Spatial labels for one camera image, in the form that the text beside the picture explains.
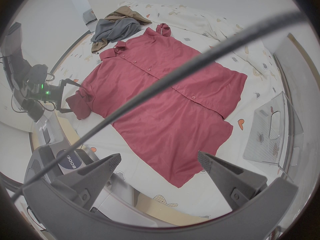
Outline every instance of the cartoon print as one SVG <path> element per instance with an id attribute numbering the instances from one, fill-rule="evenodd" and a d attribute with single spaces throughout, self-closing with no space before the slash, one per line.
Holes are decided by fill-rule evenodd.
<path id="1" fill-rule="evenodd" d="M 260 143 L 260 145 L 262 145 L 262 143 L 264 142 L 264 135 L 263 135 L 263 132 L 259 134 L 258 139 L 259 139 L 259 143 Z"/>
<path id="2" fill-rule="evenodd" d="M 262 77 L 261 77 L 262 74 L 261 74 L 260 72 L 258 72 L 255 68 L 252 69 L 252 72 L 253 72 L 254 76 L 260 77 L 260 78 L 261 78 L 261 81 L 263 81 L 263 80 L 262 80 Z"/>
<path id="3" fill-rule="evenodd" d="M 179 14 L 180 12 L 175 12 L 175 11 L 172 11 L 172 12 L 169 12 L 169 15 L 172 15 L 172 14 Z"/>
<path id="4" fill-rule="evenodd" d="M 270 75 L 272 75 L 274 77 L 274 79 L 277 81 L 276 75 L 273 74 L 271 70 L 270 70 Z"/>
<path id="5" fill-rule="evenodd" d="M 122 179 L 124 182 L 126 182 L 125 174 L 122 171 L 115 171 L 114 174 L 118 175 L 120 179 Z"/>
<path id="6" fill-rule="evenodd" d="M 258 92 L 254 92 L 253 94 L 257 96 L 257 99 L 260 98 L 260 94 Z"/>
<path id="7" fill-rule="evenodd" d="M 232 59 L 234 62 L 239 62 L 236 57 L 233 57 L 233 56 L 232 56 L 231 59 Z"/>
<path id="8" fill-rule="evenodd" d="M 160 194 L 156 195 L 153 199 L 155 201 L 158 201 L 159 203 L 162 203 L 162 204 L 166 205 L 166 206 L 170 206 L 170 207 L 177 207 L 178 206 L 177 203 L 167 203 L 165 198 Z"/>
<path id="9" fill-rule="evenodd" d="M 199 216 L 200 218 L 205 218 L 205 219 L 211 219 L 210 215 L 206 215 L 206 216 Z"/>
<path id="10" fill-rule="evenodd" d="M 240 129 L 243 131 L 243 124 L 245 123 L 245 120 L 244 119 L 239 119 L 238 120 L 238 125 L 240 127 Z"/>
<path id="11" fill-rule="evenodd" d="M 92 58 L 92 55 L 85 57 L 84 60 L 88 62 L 90 60 L 90 58 Z"/>
<path id="12" fill-rule="evenodd" d="M 277 143 L 275 143 L 274 146 L 273 146 L 273 152 L 272 152 L 272 154 L 273 154 L 273 156 L 274 156 L 275 158 L 278 157 L 278 151 L 279 151 L 279 149 L 280 149 L 280 148 L 278 147 Z"/>

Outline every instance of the bed sheet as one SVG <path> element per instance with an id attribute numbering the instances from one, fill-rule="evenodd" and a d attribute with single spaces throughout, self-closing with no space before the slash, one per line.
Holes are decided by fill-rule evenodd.
<path id="1" fill-rule="evenodd" d="M 143 26 L 143 30 L 132 37 L 143 34 L 147 27 L 155 30 L 156 26 L 157 23 Z M 174 26 L 170 27 L 172 37 L 200 52 L 205 52 L 219 43 L 219 40 L 205 35 Z M 55 73 L 56 80 L 54 84 L 58 84 L 59 79 L 64 78 L 70 78 L 81 83 L 101 62 L 99 55 L 91 53 L 90 39 L 92 35 L 83 40 L 58 68 Z M 109 43 L 103 50 L 112 48 L 115 44 Z M 270 56 L 269 63 L 274 63 L 275 65 L 270 52 L 266 49 L 265 52 L 265 56 Z M 270 73 L 267 76 L 262 75 L 250 63 L 233 52 L 218 59 L 217 62 L 231 70 L 245 73 L 248 78 L 241 94 L 241 101 L 230 116 L 226 118 L 226 121 L 234 126 L 232 135 L 220 146 L 216 156 L 265 175 L 268 178 L 269 184 L 277 177 L 279 173 L 278 168 L 276 166 L 263 165 L 266 166 L 266 170 L 262 171 L 251 162 L 243 159 L 242 155 L 249 138 L 254 110 L 270 101 L 283 90 L 280 74 L 277 69 L 273 69 L 273 71 L 270 71 L 272 74 Z M 65 88 L 63 107 L 68 107 L 65 98 L 73 95 L 76 90 L 77 88 L 74 86 L 67 86 Z M 83 136 L 103 120 L 100 115 L 95 113 L 91 113 L 88 118 L 80 121 L 76 119 L 73 113 L 65 114 L 65 117 L 70 121 L 79 136 Z M 205 218 L 216 218 L 231 211 L 230 206 L 205 171 L 194 175 L 181 188 L 176 188 L 134 154 L 125 140 L 111 125 L 90 138 L 85 144 L 100 159 L 114 153 L 120 153 L 122 161 L 117 166 L 115 173 L 138 191 L 167 206 L 190 215 Z"/>

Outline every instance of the button-up shirt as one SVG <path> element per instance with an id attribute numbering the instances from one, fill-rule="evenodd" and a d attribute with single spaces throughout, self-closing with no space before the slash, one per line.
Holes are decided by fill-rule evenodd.
<path id="1" fill-rule="evenodd" d="M 78 119 L 107 117 L 128 100 L 200 52 L 170 37 L 166 24 L 119 41 L 66 99 Z M 176 187 L 202 167 L 198 150 L 215 155 L 231 135 L 224 121 L 237 106 L 247 75 L 214 62 L 167 88 L 112 126 L 143 161 Z"/>

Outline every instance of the bed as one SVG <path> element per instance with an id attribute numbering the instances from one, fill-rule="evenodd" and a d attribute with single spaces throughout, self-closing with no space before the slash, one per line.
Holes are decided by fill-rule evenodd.
<path id="1" fill-rule="evenodd" d="M 228 38 L 228 34 L 223 34 L 223 37 L 217 36 L 214 31 L 215 26 L 213 26 L 214 19 L 218 23 L 222 22 L 225 24 L 227 29 L 231 26 L 227 19 L 223 17 L 217 18 L 217 16 L 210 12 L 191 9 L 181 4 L 163 5 L 123 2 L 118 7 L 123 5 L 130 6 L 132 10 L 138 11 L 142 16 L 153 22 L 152 24 L 142 26 L 142 30 L 130 38 L 143 34 L 147 27 L 155 30 L 156 26 L 162 22 L 170 26 L 172 37 L 200 52 L 205 52 L 211 49 L 211 47 L 218 45 L 221 38 Z M 233 26 L 238 31 L 242 29 L 237 24 Z M 60 79 L 65 78 L 70 78 L 81 83 L 101 63 L 99 55 L 91 53 L 92 43 L 90 39 L 92 35 L 93 33 L 82 40 L 81 44 L 59 66 L 55 72 L 56 80 L 53 84 L 56 85 Z M 109 43 L 108 46 L 99 52 L 112 48 L 115 44 Z M 259 58 L 263 56 L 264 62 L 261 63 L 262 67 L 265 67 L 263 74 L 260 72 L 261 70 L 256 69 L 257 66 L 253 66 L 254 62 L 250 63 L 248 62 L 249 59 L 243 59 L 244 56 L 240 51 L 232 52 L 217 60 L 222 66 L 244 73 L 248 78 L 241 94 L 241 101 L 236 109 L 225 119 L 233 126 L 232 135 L 220 146 L 216 156 L 245 169 L 265 175 L 268 178 L 268 184 L 270 184 L 276 177 L 280 176 L 280 170 L 277 166 L 261 164 L 257 167 L 252 162 L 243 158 L 251 131 L 254 110 L 269 102 L 284 90 L 281 74 L 273 56 L 266 48 L 261 47 L 260 43 L 258 45 L 260 46 L 253 52 L 253 56 L 255 53 L 257 55 L 251 59 L 259 61 Z M 65 99 L 73 95 L 76 90 L 77 87 L 75 86 L 67 86 L 65 88 L 61 107 L 68 108 Z M 103 120 L 100 115 L 93 112 L 88 118 L 80 121 L 77 120 L 73 113 L 64 114 L 64 116 L 69 120 L 80 137 Z M 85 145 L 90 147 L 100 159 L 114 153 L 120 153 L 122 161 L 115 173 L 136 190 L 173 209 L 208 219 L 219 217 L 231 211 L 230 206 L 224 200 L 205 170 L 194 175 L 181 188 L 177 188 L 168 183 L 134 154 L 125 140 L 111 125 L 85 142 Z"/>

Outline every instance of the pile of clothes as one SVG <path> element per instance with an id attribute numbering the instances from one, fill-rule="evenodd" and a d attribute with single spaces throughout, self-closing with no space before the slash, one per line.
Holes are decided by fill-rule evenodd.
<path id="1" fill-rule="evenodd" d="M 105 18 L 99 19 L 94 36 L 91 38 L 91 52 L 94 54 L 107 44 L 123 40 L 141 30 L 141 25 L 152 23 L 128 6 L 121 6 Z"/>

